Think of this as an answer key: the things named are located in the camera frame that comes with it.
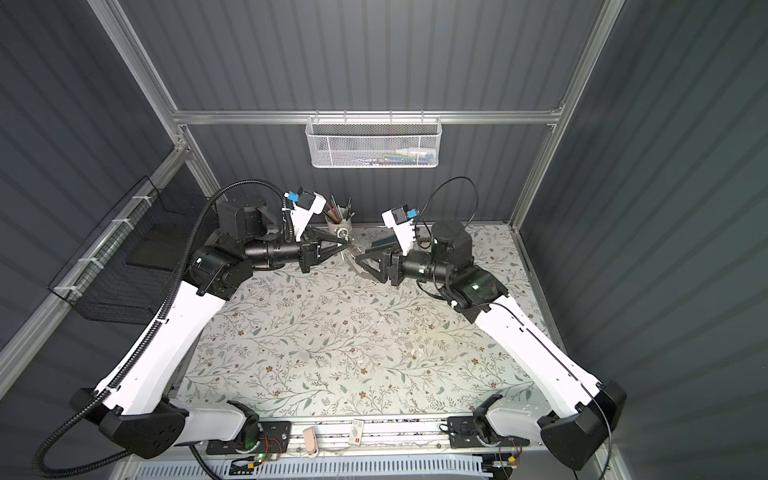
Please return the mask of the silver metal carabiner key holder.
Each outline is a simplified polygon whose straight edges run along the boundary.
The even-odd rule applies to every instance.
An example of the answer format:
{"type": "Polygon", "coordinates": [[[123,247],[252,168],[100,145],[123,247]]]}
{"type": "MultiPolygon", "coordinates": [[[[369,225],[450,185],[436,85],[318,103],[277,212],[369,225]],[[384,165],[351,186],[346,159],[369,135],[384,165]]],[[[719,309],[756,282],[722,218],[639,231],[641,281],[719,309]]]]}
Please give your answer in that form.
{"type": "Polygon", "coordinates": [[[352,230],[346,232],[345,240],[348,243],[347,249],[342,252],[342,257],[349,266],[350,270],[363,280],[373,281],[374,277],[363,267],[357,264],[358,256],[366,253],[368,245],[362,237],[358,238],[352,230]]]}

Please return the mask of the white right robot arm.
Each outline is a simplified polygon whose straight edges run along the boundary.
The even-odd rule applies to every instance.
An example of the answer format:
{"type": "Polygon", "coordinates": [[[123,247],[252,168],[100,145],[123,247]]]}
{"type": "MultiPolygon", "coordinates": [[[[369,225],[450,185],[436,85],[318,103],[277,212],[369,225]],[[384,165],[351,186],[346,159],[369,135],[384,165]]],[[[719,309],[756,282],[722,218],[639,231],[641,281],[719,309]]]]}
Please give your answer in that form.
{"type": "Polygon", "coordinates": [[[437,299],[490,336],[524,369],[547,406],[515,408],[494,393],[475,408],[477,440],[499,447],[515,438],[542,443],[567,468],[582,469],[612,434],[627,394],[580,367],[525,315],[508,289],[475,263],[473,240],[459,221],[438,221],[421,250],[413,221],[388,221],[395,233],[365,250],[357,264],[381,283],[430,283],[437,299]]]}

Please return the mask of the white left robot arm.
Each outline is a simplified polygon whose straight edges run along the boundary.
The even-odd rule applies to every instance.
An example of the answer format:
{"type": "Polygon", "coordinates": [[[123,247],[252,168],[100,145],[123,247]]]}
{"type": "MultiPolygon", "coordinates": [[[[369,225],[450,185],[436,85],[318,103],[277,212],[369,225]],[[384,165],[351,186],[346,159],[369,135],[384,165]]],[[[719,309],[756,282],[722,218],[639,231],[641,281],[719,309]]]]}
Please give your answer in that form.
{"type": "Polygon", "coordinates": [[[284,196],[280,231],[265,224],[260,199],[221,203],[217,227],[204,242],[192,243],[164,299],[141,336],[95,388],[72,399],[73,420],[87,420],[130,454],[154,458],[177,445],[231,442],[248,452],[262,438],[257,413],[237,401],[194,407],[169,399],[177,367],[210,320],[256,271],[296,263],[302,272],[344,250],[346,241],[311,227],[326,200],[318,193],[284,196]]]}

